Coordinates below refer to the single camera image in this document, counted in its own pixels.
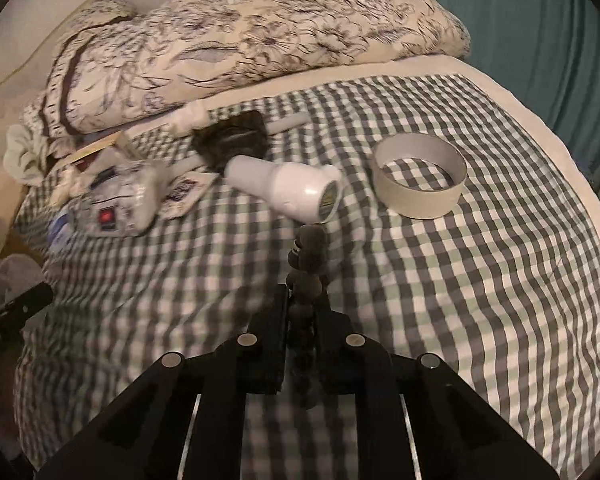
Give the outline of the floral tissue paper pack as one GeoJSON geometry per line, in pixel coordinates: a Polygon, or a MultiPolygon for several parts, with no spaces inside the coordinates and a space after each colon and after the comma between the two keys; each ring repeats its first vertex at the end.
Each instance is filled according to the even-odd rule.
{"type": "Polygon", "coordinates": [[[70,206],[71,220],[91,237],[143,234],[166,194],[168,170],[162,162],[131,160],[102,170],[70,206]]]}

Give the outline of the brown medicine box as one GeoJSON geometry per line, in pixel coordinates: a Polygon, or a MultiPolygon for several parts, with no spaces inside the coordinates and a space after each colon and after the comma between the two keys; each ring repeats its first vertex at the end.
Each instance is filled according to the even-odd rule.
{"type": "Polygon", "coordinates": [[[83,171],[107,148],[114,148],[126,158],[143,158],[143,155],[140,154],[140,151],[134,146],[130,138],[123,131],[117,131],[82,146],[82,148],[79,148],[74,153],[61,159],[61,161],[58,162],[57,167],[64,168],[65,166],[75,166],[80,171],[83,171]]]}

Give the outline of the teal curtain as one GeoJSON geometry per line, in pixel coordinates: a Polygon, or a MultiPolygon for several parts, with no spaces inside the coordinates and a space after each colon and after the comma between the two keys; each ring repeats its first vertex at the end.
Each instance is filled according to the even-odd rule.
{"type": "Polygon", "coordinates": [[[468,62],[513,92],[600,181],[600,12],[591,0],[438,0],[467,27],[468,62]]]}

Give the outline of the blue tissue pack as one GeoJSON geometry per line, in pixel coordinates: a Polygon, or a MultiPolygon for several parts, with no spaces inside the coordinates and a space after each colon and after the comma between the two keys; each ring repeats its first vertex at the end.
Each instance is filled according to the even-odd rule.
{"type": "Polygon", "coordinates": [[[47,232],[48,250],[51,254],[61,252],[71,240],[74,233],[72,213],[67,208],[61,208],[50,224],[47,232]]]}

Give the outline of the mint green towel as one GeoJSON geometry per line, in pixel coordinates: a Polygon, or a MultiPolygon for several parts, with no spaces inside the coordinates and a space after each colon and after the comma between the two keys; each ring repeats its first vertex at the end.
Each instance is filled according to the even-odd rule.
{"type": "Polygon", "coordinates": [[[45,136],[34,134],[20,124],[8,127],[3,166],[16,181],[27,186],[40,186],[47,174],[47,156],[45,136]]]}

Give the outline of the small printed sachet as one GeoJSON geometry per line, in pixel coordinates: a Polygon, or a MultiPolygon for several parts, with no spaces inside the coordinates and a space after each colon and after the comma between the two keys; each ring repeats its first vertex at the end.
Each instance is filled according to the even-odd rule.
{"type": "Polygon", "coordinates": [[[177,177],[168,187],[158,215],[163,219],[181,218],[189,213],[204,194],[209,191],[217,174],[187,171],[177,177]]]}

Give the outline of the crumpled white tissue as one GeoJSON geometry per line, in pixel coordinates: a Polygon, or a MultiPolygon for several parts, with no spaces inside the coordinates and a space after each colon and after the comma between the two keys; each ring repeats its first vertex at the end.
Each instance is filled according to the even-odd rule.
{"type": "Polygon", "coordinates": [[[59,209],[69,200],[83,195],[88,189],[86,177],[76,167],[68,166],[60,172],[60,180],[54,188],[50,201],[50,206],[59,209]]]}

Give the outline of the floral patterned pillow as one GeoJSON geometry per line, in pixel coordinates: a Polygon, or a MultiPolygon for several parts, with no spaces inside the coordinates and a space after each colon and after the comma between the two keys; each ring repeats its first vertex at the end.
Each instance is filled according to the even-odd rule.
{"type": "Polygon", "coordinates": [[[50,139],[316,68],[462,58],[470,36],[437,0],[93,0],[57,41],[23,125],[50,139]]]}

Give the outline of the white tape roll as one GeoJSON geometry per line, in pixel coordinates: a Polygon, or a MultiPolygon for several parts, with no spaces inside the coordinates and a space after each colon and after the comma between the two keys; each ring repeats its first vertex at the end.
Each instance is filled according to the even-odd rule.
{"type": "Polygon", "coordinates": [[[373,149],[370,166],[378,202],[417,220],[451,212],[468,177],[468,163],[454,145],[420,132],[382,139],[373,149]]]}

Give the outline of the white plastic bottle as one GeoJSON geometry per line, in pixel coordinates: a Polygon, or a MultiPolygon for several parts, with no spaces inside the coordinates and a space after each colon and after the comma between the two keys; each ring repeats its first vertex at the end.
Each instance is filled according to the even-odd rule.
{"type": "Polygon", "coordinates": [[[329,222],[343,190],[343,175],[335,166],[268,162],[245,155],[227,163],[224,179],[232,188],[264,200],[283,216],[303,224],[329,222]]]}

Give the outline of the white plush toy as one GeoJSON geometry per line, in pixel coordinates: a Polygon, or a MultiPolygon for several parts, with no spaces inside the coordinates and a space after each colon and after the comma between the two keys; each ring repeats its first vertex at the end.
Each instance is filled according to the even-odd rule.
{"type": "Polygon", "coordinates": [[[210,125],[209,112],[201,101],[188,102],[170,114],[169,131],[177,138],[210,125]]]}

